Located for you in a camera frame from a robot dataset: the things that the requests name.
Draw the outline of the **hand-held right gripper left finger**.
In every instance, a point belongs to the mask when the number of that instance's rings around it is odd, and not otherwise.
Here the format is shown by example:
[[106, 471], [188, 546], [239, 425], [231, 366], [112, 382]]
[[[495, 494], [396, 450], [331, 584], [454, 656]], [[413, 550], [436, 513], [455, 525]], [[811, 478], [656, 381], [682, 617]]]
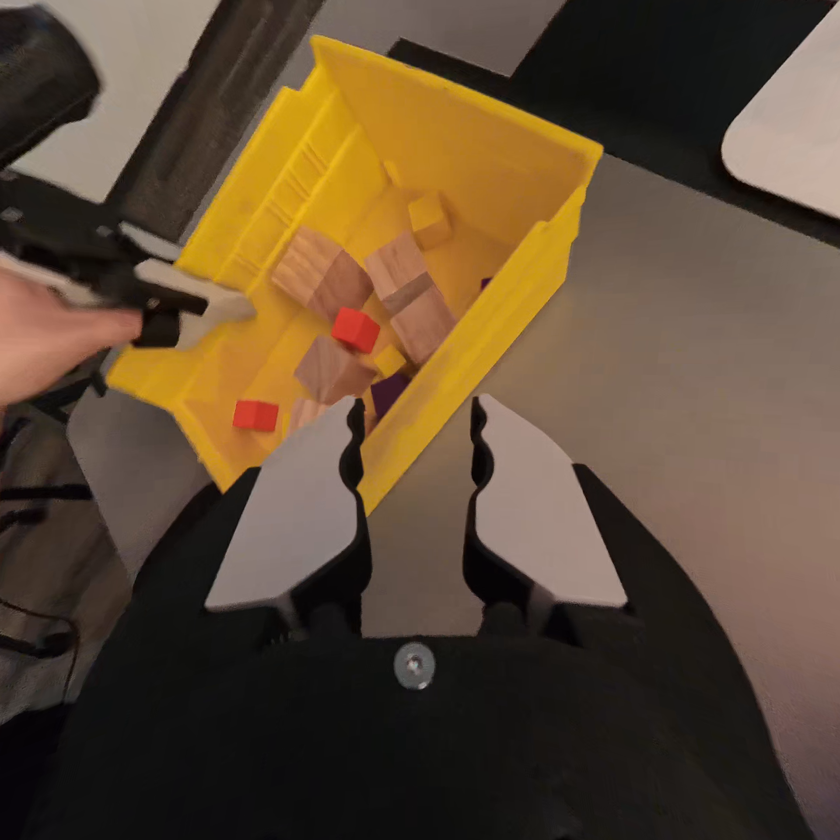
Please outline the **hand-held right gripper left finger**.
[[370, 535], [358, 486], [364, 403], [345, 396], [292, 433], [259, 468], [205, 600], [210, 613], [268, 607], [293, 632], [320, 607], [361, 630]]

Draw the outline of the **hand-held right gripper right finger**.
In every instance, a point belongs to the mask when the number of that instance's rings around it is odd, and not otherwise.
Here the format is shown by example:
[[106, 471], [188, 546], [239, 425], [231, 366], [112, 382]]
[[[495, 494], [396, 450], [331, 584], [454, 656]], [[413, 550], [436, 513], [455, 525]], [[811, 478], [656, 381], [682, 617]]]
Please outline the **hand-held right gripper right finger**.
[[485, 610], [514, 607], [543, 634], [566, 606], [622, 611], [628, 596], [573, 459], [489, 394], [470, 408], [463, 573]]

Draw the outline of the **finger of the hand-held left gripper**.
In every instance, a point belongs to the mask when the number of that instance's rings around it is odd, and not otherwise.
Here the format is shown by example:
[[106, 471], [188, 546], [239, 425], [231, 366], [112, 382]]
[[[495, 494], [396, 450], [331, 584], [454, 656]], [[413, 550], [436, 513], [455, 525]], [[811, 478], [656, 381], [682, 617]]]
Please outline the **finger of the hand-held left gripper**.
[[156, 234], [137, 227], [128, 222], [120, 222], [119, 230], [122, 235], [132, 240], [144, 252], [156, 259], [175, 263], [182, 252], [182, 247]]
[[256, 315], [255, 306], [244, 293], [162, 260], [147, 259], [134, 268], [134, 274], [161, 288], [150, 294], [158, 306], [144, 314], [141, 337], [134, 342], [136, 348], [190, 350], [216, 327]]

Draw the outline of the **pile of coloured wooden cubes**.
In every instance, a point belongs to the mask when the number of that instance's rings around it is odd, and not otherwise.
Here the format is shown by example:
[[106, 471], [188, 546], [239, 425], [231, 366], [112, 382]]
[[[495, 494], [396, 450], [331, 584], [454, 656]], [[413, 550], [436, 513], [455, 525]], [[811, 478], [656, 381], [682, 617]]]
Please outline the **pile of coloured wooden cubes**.
[[255, 298], [254, 336], [235, 348], [240, 400], [291, 411], [367, 395], [381, 418], [447, 339], [508, 255], [458, 220], [440, 195], [387, 187], [346, 245], [306, 222]]

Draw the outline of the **yellow plastic box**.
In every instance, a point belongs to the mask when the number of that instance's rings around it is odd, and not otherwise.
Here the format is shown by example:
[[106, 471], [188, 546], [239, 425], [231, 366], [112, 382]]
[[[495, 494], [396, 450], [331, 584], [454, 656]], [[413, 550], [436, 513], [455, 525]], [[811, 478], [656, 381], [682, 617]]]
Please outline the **yellow plastic box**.
[[428, 255], [454, 331], [362, 445], [379, 505], [565, 281], [602, 147], [459, 84], [331, 38], [282, 88], [175, 266], [246, 294], [257, 314], [190, 350], [129, 347], [108, 388], [170, 414], [224, 491], [280, 445], [233, 427], [238, 400], [288, 413], [294, 375], [328, 327], [270, 280], [301, 224], [361, 259], [411, 230], [437, 193], [451, 235]]

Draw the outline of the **person's left hand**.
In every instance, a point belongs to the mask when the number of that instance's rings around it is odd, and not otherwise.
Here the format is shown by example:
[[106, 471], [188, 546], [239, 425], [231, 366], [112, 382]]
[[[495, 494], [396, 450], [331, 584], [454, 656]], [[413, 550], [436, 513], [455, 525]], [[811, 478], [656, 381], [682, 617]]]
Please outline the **person's left hand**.
[[101, 351], [136, 340], [142, 315], [77, 309], [52, 290], [1, 275], [1, 408], [25, 402]]

